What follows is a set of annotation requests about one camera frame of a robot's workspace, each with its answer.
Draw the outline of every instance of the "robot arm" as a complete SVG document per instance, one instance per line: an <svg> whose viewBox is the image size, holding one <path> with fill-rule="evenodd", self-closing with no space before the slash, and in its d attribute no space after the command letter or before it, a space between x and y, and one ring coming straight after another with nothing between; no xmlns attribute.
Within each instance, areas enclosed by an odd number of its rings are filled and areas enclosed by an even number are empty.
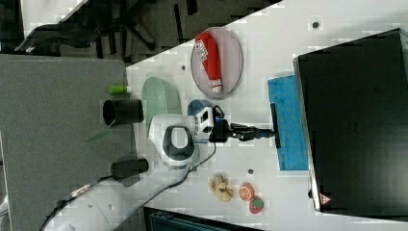
<svg viewBox="0 0 408 231"><path fill-rule="evenodd" d="M211 107L204 108L198 115L155 115L148 138L156 146L160 161L146 177L130 187L115 180L86 185L64 200L40 230L113 231L157 194L182 183L191 168L199 166L193 162L198 155L197 143L226 142L228 138L249 141L272 136L269 129L230 126L223 116L215 118Z"/></svg>
<svg viewBox="0 0 408 231"><path fill-rule="evenodd" d="M182 182L189 169L168 169L158 165L150 175L131 187L114 180L103 181L96 186L84 186L73 192L75 197L67 203L43 230L45 231L113 231L124 220L151 198Z"/></svg>

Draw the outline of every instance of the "pink plate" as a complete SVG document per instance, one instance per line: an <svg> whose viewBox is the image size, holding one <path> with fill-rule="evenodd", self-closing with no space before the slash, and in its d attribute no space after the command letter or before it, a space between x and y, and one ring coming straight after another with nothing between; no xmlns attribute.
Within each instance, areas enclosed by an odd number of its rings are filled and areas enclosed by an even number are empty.
<svg viewBox="0 0 408 231"><path fill-rule="evenodd" d="M213 92L207 73L198 59L195 47L191 53L191 74L198 88L204 92L207 97L222 99L231 93L237 86L242 72L242 51L237 38L230 31L220 27L213 27L205 32L210 33L217 42L217 48L221 67L222 91Z"/></svg>

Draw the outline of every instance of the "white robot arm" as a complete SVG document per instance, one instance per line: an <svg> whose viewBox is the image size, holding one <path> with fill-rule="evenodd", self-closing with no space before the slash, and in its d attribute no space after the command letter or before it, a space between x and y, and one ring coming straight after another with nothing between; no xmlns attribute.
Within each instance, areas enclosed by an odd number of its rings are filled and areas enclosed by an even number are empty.
<svg viewBox="0 0 408 231"><path fill-rule="evenodd" d="M214 126L213 109L195 116L156 115L148 138L160 153L160 162L146 177L125 187L115 180L104 180L73 192L61 201L40 230L113 231L138 208L157 194L184 181L198 155L196 142L210 136Z"/></svg>

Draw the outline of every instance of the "white cap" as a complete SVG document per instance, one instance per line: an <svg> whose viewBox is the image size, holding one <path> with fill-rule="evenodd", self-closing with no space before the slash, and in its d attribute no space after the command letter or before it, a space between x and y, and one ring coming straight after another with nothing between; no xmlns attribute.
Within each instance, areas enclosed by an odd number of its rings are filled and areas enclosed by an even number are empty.
<svg viewBox="0 0 408 231"><path fill-rule="evenodd" d="M213 92L215 92L215 93L220 93L221 90L222 90L222 86L221 86L221 85L216 86L216 87L213 87Z"/></svg>

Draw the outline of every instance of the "black mug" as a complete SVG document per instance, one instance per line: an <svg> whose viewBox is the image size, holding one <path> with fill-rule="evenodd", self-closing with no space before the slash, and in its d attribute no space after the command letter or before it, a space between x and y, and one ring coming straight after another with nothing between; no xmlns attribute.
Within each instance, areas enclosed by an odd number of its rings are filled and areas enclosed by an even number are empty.
<svg viewBox="0 0 408 231"><path fill-rule="evenodd" d="M143 121L143 107L139 99L107 100L103 105L106 125L139 123Z"/></svg>

